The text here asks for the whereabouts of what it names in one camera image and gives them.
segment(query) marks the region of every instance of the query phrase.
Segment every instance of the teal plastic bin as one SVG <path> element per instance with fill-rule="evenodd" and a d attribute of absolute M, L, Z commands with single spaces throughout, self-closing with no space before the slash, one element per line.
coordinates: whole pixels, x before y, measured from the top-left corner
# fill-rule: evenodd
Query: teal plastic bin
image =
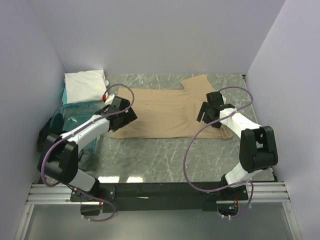
<path fill-rule="evenodd" d="M 58 127 L 60 130 L 62 129 L 62 131 L 69 132 L 88 121 L 99 109 L 98 106 L 92 103 L 65 104 L 54 112 L 50 122 L 50 128 L 57 128 L 56 123 L 58 122 L 60 124 Z M 99 137 L 95 138 L 84 147 L 84 150 L 92 148 L 92 152 L 94 152 L 98 140 Z"/>

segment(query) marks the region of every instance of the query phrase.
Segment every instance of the beige shirt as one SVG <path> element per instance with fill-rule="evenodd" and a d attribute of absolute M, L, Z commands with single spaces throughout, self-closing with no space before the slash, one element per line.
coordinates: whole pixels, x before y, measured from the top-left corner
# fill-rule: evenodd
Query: beige shirt
<path fill-rule="evenodd" d="M 137 119 L 110 134 L 113 139 L 127 138 L 192 138 L 206 125 L 197 122 L 201 105 L 206 102 L 206 94 L 215 89 L 206 75 L 194 76 L 181 81 L 184 90 L 133 88 L 135 101 L 132 106 Z M 129 90 L 121 87 L 118 96 L 131 100 Z M 230 139 L 233 132 L 222 125 L 221 128 L 207 127 L 198 138 Z"/>

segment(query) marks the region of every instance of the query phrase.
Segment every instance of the gray marble tabletop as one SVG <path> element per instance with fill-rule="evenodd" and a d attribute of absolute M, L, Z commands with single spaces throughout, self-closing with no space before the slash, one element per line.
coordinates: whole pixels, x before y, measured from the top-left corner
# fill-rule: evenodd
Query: gray marble tabletop
<path fill-rule="evenodd" d="M 183 89 L 180 81 L 193 74 L 120 74 L 109 75 L 110 84 L 121 83 L 131 88 Z M 228 86 L 246 88 L 242 75 L 207 75 L 212 86 L 219 90 Z M 110 93 L 116 93 L 115 87 Z M 226 102 L 240 107 L 249 102 L 248 95 L 239 89 L 227 89 L 222 93 Z M 241 111 L 248 119 L 257 122 L 252 106 Z M 185 182 L 182 161 L 190 138 L 168 139 L 110 139 L 100 136 L 93 159 L 82 162 L 80 168 L 101 182 Z M 239 162 L 240 140 L 196 139 L 189 151 L 187 173 L 190 180 L 220 181 Z M 256 176 L 255 181 L 274 181 L 272 169 Z"/>

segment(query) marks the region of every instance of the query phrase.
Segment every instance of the white cloth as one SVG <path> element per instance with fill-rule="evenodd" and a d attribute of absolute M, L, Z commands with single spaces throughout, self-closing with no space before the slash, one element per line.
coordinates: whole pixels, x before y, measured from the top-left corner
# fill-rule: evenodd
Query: white cloth
<path fill-rule="evenodd" d="M 106 85 L 109 85 L 103 70 L 66 73 L 64 76 L 68 104 L 102 101 Z"/>

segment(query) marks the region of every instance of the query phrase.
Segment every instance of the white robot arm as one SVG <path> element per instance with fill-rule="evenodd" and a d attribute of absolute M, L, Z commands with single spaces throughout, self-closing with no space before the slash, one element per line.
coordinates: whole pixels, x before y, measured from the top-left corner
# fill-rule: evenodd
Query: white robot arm
<path fill-rule="evenodd" d="M 63 143 L 59 144 L 50 154 L 48 161 L 45 163 L 45 174 L 60 183 L 71 185 L 86 192 L 91 192 L 93 195 L 97 195 L 96 192 L 99 190 L 99 181 L 78 168 L 79 152 L 101 134 L 109 131 L 114 132 L 137 119 L 132 108 L 129 108 L 125 112 L 109 116 L 109 114 L 117 113 L 129 107 L 130 102 L 127 99 L 111 94 L 104 102 L 105 107 L 97 111 L 87 122 L 72 131 L 61 135 L 50 134 L 46 138 L 37 166 L 39 171 L 41 171 L 41 166 L 47 151 L 57 141 L 71 134 L 72 137 L 64 140 Z"/>
<path fill-rule="evenodd" d="M 237 112 L 233 105 L 224 104 L 219 91 L 208 93 L 206 97 L 207 102 L 203 102 L 197 121 L 203 120 L 208 124 L 235 112 L 231 117 L 212 126 L 220 128 L 224 124 L 240 138 L 240 162 L 222 177 L 222 181 L 228 185 L 249 181 L 254 175 L 278 163 L 275 135 L 270 126 L 256 124 Z"/>

